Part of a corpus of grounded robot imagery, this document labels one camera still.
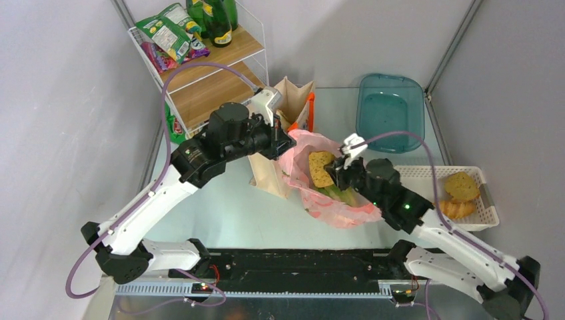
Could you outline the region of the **pink plastic bag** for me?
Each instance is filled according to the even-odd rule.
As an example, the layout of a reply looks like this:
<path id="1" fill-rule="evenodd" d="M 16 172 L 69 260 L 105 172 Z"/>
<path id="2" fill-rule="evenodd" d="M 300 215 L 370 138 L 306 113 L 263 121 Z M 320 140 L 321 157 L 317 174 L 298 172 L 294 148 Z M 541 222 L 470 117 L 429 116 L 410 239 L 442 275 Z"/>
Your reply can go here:
<path id="1" fill-rule="evenodd" d="M 339 143 L 302 129 L 290 131 L 289 136 L 296 141 L 296 146 L 278 160 L 282 180 L 290 188 L 298 190 L 304 210 L 310 216 L 341 229 L 382 219 L 380 209 L 355 191 L 357 207 L 350 207 L 315 190 L 308 168 L 308 155 L 315 151 L 328 151 L 337 158 L 340 156 Z"/>

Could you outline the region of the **green lettuce head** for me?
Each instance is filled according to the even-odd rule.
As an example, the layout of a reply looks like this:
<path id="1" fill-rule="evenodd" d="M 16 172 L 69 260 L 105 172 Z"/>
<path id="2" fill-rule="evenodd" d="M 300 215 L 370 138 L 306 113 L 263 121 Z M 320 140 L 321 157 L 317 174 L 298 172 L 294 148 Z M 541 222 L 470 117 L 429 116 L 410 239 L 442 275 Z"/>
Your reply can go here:
<path id="1" fill-rule="evenodd" d="M 358 206 L 356 193 L 351 188 L 340 190 L 336 185 L 331 185 L 323 188 L 316 187 L 315 190 L 350 207 Z"/>

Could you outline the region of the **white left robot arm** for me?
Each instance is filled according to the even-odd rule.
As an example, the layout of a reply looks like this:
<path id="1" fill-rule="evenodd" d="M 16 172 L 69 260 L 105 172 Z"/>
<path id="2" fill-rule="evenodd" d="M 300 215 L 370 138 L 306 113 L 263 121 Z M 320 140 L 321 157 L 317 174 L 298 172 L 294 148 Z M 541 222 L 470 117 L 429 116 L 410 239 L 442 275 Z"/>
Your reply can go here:
<path id="1" fill-rule="evenodd" d="M 276 160 L 295 145 L 277 116 L 267 122 L 240 103 L 225 103 L 199 134 L 171 153 L 165 175 L 138 194 L 131 210 L 105 223 L 84 224 L 83 237 L 94 246 L 102 272 L 120 285 L 149 271 L 199 271 L 210 255 L 198 239 L 167 243 L 145 235 L 177 204 L 223 174 L 227 163 L 255 153 Z"/>

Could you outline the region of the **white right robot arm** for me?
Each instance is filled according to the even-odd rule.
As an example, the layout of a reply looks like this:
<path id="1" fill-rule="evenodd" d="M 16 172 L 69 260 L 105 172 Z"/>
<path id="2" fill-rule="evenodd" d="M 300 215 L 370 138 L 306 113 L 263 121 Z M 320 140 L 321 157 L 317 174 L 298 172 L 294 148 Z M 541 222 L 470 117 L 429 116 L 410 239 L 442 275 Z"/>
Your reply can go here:
<path id="1" fill-rule="evenodd" d="M 438 207 L 400 182 L 388 159 L 367 164 L 342 157 L 324 165 L 339 189 L 352 188 L 378 207 L 393 229 L 422 239 L 444 257 L 399 241 L 389 255 L 408 273 L 425 277 L 473 298 L 495 319 L 524 319 L 534 298 L 540 264 L 493 248 L 438 212 Z"/>

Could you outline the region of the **croissant bread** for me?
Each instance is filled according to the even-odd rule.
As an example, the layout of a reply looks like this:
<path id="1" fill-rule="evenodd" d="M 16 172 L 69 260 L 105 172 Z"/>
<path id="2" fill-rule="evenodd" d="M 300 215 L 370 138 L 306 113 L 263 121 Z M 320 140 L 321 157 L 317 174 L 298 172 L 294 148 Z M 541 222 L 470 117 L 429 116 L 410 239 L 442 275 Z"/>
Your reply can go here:
<path id="1" fill-rule="evenodd" d="M 475 212 L 476 206 L 473 202 L 440 201 L 440 210 L 449 219 L 461 219 Z"/>

